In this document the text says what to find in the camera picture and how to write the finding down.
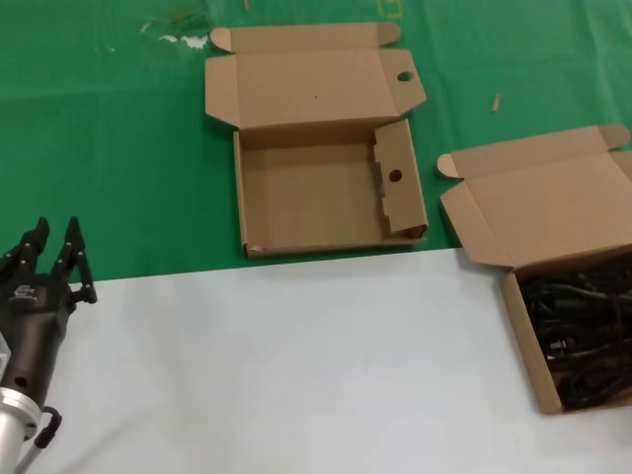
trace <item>black cable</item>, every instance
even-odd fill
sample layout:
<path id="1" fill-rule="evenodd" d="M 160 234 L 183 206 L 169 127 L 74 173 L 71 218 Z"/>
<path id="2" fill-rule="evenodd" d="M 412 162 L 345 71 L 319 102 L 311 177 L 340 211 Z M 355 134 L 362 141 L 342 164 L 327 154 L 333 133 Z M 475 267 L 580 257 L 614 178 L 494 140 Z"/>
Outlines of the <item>black cable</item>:
<path id="1" fill-rule="evenodd" d="M 38 436 L 34 441 L 34 445 L 39 449 L 45 449 L 52 439 L 55 437 L 57 430 L 59 430 L 59 426 L 61 425 L 61 415 L 59 412 L 52 407 L 43 407 L 42 410 L 44 413 L 50 414 L 50 421 L 46 428 L 39 432 Z"/>
<path id="2" fill-rule="evenodd" d="M 567 409 L 600 405 L 632 387 L 632 258 L 541 276 L 520 287 Z"/>

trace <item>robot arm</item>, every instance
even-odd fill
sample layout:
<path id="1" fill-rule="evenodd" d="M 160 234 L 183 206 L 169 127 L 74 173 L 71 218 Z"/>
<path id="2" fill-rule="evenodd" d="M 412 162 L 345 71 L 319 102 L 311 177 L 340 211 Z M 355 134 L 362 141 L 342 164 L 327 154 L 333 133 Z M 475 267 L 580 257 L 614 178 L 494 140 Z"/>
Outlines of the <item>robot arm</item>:
<path id="1" fill-rule="evenodd" d="M 16 472 L 22 443 L 37 432 L 42 411 L 52 414 L 50 428 L 36 438 L 36 450 L 24 461 L 30 465 L 38 449 L 52 439 L 61 419 L 44 402 L 68 318 L 78 303 L 97 302 L 77 218 L 70 219 L 50 273 L 38 274 L 48 233 L 48 223 L 41 218 L 0 260 L 0 335 L 6 343 L 0 354 L 0 474 Z M 73 291 L 69 281 L 75 269 L 81 287 Z M 25 462 L 18 472 L 28 467 Z"/>

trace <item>white sheet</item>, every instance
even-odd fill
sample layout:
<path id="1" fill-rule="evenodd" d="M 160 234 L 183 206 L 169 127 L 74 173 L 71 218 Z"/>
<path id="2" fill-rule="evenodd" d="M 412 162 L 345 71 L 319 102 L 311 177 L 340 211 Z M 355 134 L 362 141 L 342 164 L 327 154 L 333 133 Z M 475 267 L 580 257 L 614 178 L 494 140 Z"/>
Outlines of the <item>white sheet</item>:
<path id="1" fill-rule="evenodd" d="M 629 473 L 632 410 L 544 417 L 460 251 L 102 282 L 33 474 Z"/>

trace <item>green tablecloth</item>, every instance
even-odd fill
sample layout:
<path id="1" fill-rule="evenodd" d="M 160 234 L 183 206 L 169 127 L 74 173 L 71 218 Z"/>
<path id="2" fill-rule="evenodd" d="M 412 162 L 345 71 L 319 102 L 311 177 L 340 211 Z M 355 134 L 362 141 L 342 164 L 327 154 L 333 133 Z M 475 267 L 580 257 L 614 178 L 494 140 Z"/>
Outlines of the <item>green tablecloth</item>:
<path id="1" fill-rule="evenodd" d="M 242 256 L 231 129 L 204 115 L 202 66 L 219 52 L 160 39 L 166 34 L 398 22 L 398 45 L 413 51 L 429 97 L 410 114 L 430 220 L 416 250 L 457 245 L 438 202 L 452 186 L 435 172 L 441 153 L 596 122 L 632 124 L 630 1 L 250 6 L 0 0 L 0 249 L 45 215 L 53 228 L 50 264 L 67 218 L 77 214 L 98 279 L 272 262 Z"/>

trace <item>yellow mark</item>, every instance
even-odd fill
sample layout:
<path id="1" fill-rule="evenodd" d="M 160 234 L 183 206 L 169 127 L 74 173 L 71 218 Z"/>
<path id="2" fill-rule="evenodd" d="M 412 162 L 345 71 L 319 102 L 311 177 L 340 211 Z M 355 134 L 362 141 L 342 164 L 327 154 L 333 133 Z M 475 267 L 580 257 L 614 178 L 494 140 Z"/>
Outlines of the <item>yellow mark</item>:
<path id="1" fill-rule="evenodd" d="M 404 18 L 403 0 L 377 0 L 379 8 L 379 16 L 386 17 L 389 20 Z"/>
<path id="2" fill-rule="evenodd" d="M 190 8 L 176 8 L 171 12 L 171 23 L 181 25 L 187 22 L 196 14 Z"/>
<path id="3" fill-rule="evenodd" d="M 499 92 L 494 97 L 494 104 L 492 105 L 492 112 L 496 113 L 501 107 L 501 93 Z"/>

